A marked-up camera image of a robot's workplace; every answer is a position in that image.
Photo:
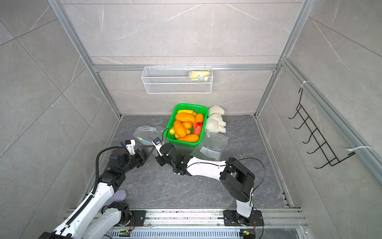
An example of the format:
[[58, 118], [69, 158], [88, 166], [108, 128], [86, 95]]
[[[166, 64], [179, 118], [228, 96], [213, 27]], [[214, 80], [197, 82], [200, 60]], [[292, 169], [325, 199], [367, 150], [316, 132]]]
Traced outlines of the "green plastic basket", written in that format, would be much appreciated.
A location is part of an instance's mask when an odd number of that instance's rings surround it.
[[[189, 113], [195, 116], [196, 121], [194, 123], [191, 122], [182, 122], [185, 128], [187, 129], [187, 134], [193, 134], [193, 127], [196, 122], [203, 123], [203, 129], [201, 135], [199, 135], [200, 139], [197, 142], [189, 143], [184, 141], [179, 141], [177, 138], [179, 137], [175, 130], [174, 130], [174, 122], [175, 122], [175, 116], [178, 113]], [[199, 143], [203, 140], [203, 134], [205, 132], [205, 126], [208, 116], [208, 109], [204, 106], [199, 105], [192, 105], [192, 104], [178, 104], [176, 105], [175, 109], [173, 110], [173, 113], [171, 115], [171, 118], [167, 125], [167, 132], [164, 133], [164, 136], [166, 140], [170, 141], [173, 144], [177, 145], [183, 145], [183, 146], [189, 146], [189, 147], [196, 147]]]

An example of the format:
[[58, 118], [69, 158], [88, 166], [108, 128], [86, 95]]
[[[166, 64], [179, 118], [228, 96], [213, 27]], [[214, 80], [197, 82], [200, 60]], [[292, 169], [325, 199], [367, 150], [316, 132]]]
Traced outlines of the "metal base rail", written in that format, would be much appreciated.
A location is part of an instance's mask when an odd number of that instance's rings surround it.
[[134, 209], [127, 222], [118, 224], [120, 212], [107, 209], [64, 222], [57, 233], [76, 239], [311, 239], [300, 209], [261, 209], [252, 212], [248, 225], [234, 220], [235, 213], [225, 209]]

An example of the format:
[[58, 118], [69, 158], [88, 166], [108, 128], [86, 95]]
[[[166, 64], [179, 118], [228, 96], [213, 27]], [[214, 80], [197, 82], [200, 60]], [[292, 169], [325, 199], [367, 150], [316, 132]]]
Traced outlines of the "orange mango at basket front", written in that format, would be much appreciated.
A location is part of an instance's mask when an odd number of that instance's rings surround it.
[[184, 137], [178, 137], [177, 140], [179, 141], [184, 141], [184, 142], [189, 142], [189, 143], [194, 143], [199, 141], [200, 137], [197, 134], [187, 134]]

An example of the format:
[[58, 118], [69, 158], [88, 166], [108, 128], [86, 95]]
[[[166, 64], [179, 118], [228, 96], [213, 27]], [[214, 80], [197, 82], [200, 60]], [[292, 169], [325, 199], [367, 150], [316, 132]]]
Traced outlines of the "black wall hook rack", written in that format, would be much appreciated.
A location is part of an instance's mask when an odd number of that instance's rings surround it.
[[313, 155], [317, 151], [321, 152], [321, 154], [324, 157], [324, 164], [321, 166], [315, 166], [315, 169], [321, 169], [325, 166], [329, 165], [331, 167], [341, 163], [342, 161], [345, 161], [346, 159], [356, 155], [355, 152], [348, 153], [347, 156], [344, 158], [340, 158], [336, 155], [326, 138], [324, 137], [323, 133], [319, 129], [319, 127], [316, 125], [316, 123], [313, 121], [312, 117], [308, 114], [307, 110], [303, 107], [301, 104], [302, 101], [302, 95], [303, 95], [303, 89], [300, 88], [298, 91], [299, 99], [298, 104], [295, 108], [294, 115], [292, 117], [288, 117], [290, 120], [294, 120], [295, 118], [298, 118], [301, 120], [301, 124], [299, 126], [295, 126], [295, 130], [299, 130], [301, 128], [306, 128], [309, 131], [309, 138], [302, 143], [305, 145], [308, 145], [312, 141], [314, 142], [315, 148], [311, 151], [308, 151], [308, 155]]

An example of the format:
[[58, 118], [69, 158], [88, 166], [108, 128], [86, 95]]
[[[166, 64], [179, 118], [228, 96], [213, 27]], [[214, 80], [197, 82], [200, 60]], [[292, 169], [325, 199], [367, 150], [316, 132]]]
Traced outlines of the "red mango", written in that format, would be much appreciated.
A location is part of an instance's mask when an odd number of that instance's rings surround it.
[[201, 135], [202, 129], [203, 129], [203, 123], [196, 122], [194, 127], [193, 127], [193, 134]]

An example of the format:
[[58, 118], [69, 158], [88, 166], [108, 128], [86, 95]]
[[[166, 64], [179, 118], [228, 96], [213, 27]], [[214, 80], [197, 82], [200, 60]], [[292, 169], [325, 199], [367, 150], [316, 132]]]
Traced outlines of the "orange mango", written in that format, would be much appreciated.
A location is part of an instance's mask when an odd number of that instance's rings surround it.
[[195, 116], [189, 113], [178, 113], [176, 114], [175, 119], [181, 122], [191, 122], [191, 123], [194, 123], [196, 121]]
[[199, 141], [200, 137], [197, 134], [187, 134], [184, 137], [178, 137], [177, 140], [179, 141], [184, 141], [184, 142], [189, 142], [189, 143], [194, 143]]
[[185, 137], [187, 135], [187, 129], [180, 120], [175, 120], [174, 130], [179, 137]]

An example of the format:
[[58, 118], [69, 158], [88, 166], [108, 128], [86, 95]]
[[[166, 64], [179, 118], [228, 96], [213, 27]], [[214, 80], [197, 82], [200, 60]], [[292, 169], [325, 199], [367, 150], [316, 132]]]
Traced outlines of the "grey purple cloth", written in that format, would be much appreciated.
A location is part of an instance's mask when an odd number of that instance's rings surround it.
[[123, 202], [127, 198], [127, 193], [125, 190], [118, 190], [116, 191], [104, 204], [104, 206], [108, 206], [112, 204], [113, 202]]

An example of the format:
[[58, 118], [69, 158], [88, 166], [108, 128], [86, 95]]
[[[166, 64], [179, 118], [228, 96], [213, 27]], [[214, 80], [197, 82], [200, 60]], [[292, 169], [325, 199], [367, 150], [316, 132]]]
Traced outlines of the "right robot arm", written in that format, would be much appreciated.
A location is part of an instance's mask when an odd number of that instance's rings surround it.
[[263, 227], [261, 211], [254, 209], [252, 203], [255, 175], [236, 158], [227, 161], [209, 161], [194, 156], [181, 155], [171, 143], [155, 138], [153, 144], [158, 152], [156, 160], [160, 166], [168, 164], [179, 175], [203, 176], [220, 181], [229, 195], [236, 200], [235, 210], [224, 210], [226, 227]]

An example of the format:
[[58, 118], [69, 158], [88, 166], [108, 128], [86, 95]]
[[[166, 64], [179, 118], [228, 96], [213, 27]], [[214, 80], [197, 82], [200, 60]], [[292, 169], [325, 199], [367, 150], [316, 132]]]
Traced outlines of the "white plush toy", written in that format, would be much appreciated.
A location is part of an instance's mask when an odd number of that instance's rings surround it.
[[205, 126], [205, 131], [207, 134], [226, 133], [226, 122], [222, 118], [224, 114], [225, 110], [219, 105], [214, 105], [209, 108], [209, 114]]

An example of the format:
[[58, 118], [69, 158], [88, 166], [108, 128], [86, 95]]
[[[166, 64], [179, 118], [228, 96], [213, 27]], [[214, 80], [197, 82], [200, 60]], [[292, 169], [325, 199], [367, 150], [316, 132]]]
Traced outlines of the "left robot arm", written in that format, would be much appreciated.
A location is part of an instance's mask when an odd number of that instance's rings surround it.
[[135, 148], [134, 140], [120, 146], [105, 148], [98, 153], [111, 150], [106, 171], [99, 173], [99, 160], [95, 164], [95, 184], [92, 191], [63, 223], [52, 232], [43, 232], [41, 239], [100, 239], [113, 226], [133, 225], [134, 217], [129, 205], [124, 202], [107, 201], [112, 198], [126, 178], [126, 173], [142, 167], [154, 151], [152, 145]]

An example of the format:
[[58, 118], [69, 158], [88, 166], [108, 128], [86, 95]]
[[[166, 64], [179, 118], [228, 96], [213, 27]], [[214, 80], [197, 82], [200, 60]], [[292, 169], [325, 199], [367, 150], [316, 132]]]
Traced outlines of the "clear zip-top bag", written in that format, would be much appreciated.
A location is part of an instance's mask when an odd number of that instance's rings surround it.
[[214, 132], [206, 135], [199, 152], [209, 160], [220, 161], [225, 148], [228, 145], [228, 137]]
[[152, 145], [152, 141], [159, 137], [162, 138], [162, 133], [165, 128], [163, 126], [140, 126], [134, 132], [134, 137], [143, 145]]

